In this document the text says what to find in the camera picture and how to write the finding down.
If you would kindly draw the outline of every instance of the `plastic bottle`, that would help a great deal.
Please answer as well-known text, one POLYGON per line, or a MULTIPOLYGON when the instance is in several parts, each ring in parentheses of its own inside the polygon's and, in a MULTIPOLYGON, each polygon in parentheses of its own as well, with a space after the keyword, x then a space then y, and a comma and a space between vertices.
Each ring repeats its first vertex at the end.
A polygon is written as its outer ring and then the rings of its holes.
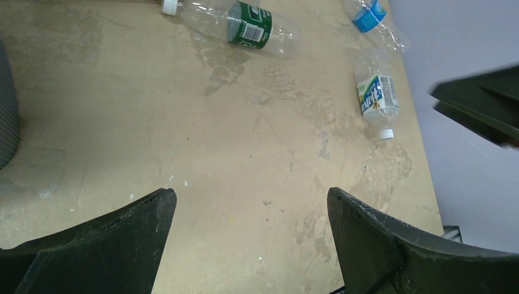
POLYGON ((409 48, 409 40, 387 16, 379 0, 342 0, 346 14, 377 47, 399 53, 409 48))
POLYGON ((376 128, 380 140, 392 139, 398 101, 386 51, 372 48, 359 53, 353 73, 362 117, 376 128))
POLYGON ((237 0, 163 0, 162 12, 180 14, 209 37, 280 57, 293 55, 301 44, 295 21, 237 0))

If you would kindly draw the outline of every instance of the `bottle cap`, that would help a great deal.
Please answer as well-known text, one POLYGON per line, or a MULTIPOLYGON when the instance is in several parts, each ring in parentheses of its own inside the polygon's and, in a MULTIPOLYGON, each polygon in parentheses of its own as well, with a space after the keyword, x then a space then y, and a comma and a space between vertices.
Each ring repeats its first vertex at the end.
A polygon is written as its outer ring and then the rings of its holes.
POLYGON ((177 15, 178 0, 162 0, 162 12, 167 15, 177 15))
POLYGON ((394 137, 395 135, 393 134, 392 129, 381 130, 380 132, 378 132, 378 138, 380 140, 393 139, 394 137))

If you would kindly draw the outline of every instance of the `empty bottle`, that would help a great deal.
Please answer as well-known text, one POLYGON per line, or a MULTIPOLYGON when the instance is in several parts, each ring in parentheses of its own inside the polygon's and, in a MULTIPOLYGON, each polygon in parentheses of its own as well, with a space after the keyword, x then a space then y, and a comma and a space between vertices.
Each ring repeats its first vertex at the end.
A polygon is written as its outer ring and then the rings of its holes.
POLYGON ((162 11, 180 14, 209 37, 279 57, 293 55, 301 44, 301 29, 295 21, 236 0, 163 0, 162 11))
POLYGON ((404 52, 409 48, 407 37, 387 16, 378 0, 342 0, 346 14, 377 47, 390 51, 404 52))
POLYGON ((380 140, 392 139, 398 101, 387 53, 374 48, 359 53, 353 73, 362 117, 376 128, 380 140))

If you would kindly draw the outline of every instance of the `beige tabletop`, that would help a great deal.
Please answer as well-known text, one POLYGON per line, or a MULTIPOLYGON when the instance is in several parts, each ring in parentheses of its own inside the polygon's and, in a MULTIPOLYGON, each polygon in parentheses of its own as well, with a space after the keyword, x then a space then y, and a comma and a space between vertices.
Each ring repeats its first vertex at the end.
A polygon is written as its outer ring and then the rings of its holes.
POLYGON ((0 247, 172 187, 154 293, 328 293, 343 283, 328 188, 442 233, 403 63, 395 139, 377 141, 350 64, 368 42, 340 1, 263 1, 301 25, 289 61, 132 1, 0 2, 23 118, 0 247))

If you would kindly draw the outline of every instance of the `mesh trash can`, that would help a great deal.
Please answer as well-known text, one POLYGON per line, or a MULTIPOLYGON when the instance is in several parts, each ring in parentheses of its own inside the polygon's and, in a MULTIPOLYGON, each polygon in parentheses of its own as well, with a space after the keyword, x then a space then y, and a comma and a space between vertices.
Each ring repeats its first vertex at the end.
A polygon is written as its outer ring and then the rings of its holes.
POLYGON ((5 167, 16 153, 20 140, 19 130, 16 90, 6 48, 0 40, 0 169, 5 167))

